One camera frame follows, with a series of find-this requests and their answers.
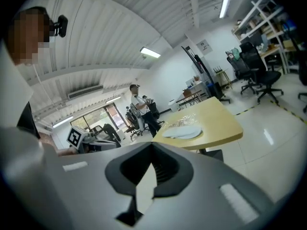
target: white tile floor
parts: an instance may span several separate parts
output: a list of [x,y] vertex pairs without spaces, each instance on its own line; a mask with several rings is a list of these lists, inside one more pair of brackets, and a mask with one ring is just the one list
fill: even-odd
[[[240,94],[243,84],[245,82],[239,81],[233,85],[233,90],[224,92],[231,103],[223,104],[234,115],[257,105],[257,96],[250,90]],[[284,92],[284,96],[278,92],[274,94],[281,106],[307,120],[307,115],[302,111],[307,98],[297,99],[298,93],[307,92],[307,88],[300,83],[298,75],[282,76],[273,87]],[[161,115],[160,120],[167,120],[171,114],[167,112]],[[227,165],[257,184],[274,202],[278,201],[293,190],[306,164],[307,125],[270,103],[269,96],[263,97],[261,104],[254,109],[235,118],[244,130],[243,138],[207,150],[222,149]],[[151,139],[150,133],[145,131],[143,136],[136,137],[132,143]],[[128,138],[122,145],[130,143]],[[139,196],[142,200],[138,201],[140,212],[144,213],[149,207],[155,186],[154,169],[150,167],[137,187],[143,192]]]

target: white bin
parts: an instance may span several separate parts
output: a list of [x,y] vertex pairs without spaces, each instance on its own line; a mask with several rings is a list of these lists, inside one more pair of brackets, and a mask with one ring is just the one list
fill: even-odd
[[176,103],[175,100],[171,100],[168,103],[169,108],[172,110],[172,112],[177,112],[180,111],[180,106],[178,105],[178,103]]

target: white strip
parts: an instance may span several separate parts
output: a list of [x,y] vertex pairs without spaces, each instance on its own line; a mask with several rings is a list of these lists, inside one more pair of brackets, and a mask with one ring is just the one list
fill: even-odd
[[67,164],[67,165],[63,165],[63,169],[65,172],[67,171],[73,171],[73,170],[77,170],[80,168],[83,168],[85,166],[88,166],[88,163],[85,161],[79,162],[79,163],[72,163],[72,164]]
[[250,223],[259,216],[257,211],[231,184],[221,186],[220,190],[232,209],[234,209],[236,214],[245,224]]

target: white shirt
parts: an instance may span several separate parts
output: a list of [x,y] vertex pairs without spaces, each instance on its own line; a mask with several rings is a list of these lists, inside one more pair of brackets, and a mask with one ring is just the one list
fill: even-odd
[[[145,101],[141,97],[137,96],[136,94],[133,94],[131,96],[131,103],[136,107],[137,104],[139,105],[145,104]],[[141,115],[144,115],[150,111],[148,106],[145,106],[142,109],[138,109],[138,110],[140,111]]]
[[15,127],[33,90],[14,65],[3,41],[0,43],[0,73],[0,127]]

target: white corrugated ceiling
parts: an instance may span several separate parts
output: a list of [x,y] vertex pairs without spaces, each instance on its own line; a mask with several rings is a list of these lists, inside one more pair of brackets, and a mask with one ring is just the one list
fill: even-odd
[[[53,21],[61,14],[69,20],[66,36],[44,49],[35,65],[41,84],[34,67],[19,68],[34,89],[35,121],[51,126],[124,93],[157,61],[140,53],[143,46],[165,53],[199,26],[196,20],[218,18],[221,5],[222,0],[29,0],[24,8],[43,6]],[[67,102],[69,93],[96,85],[105,93]]]

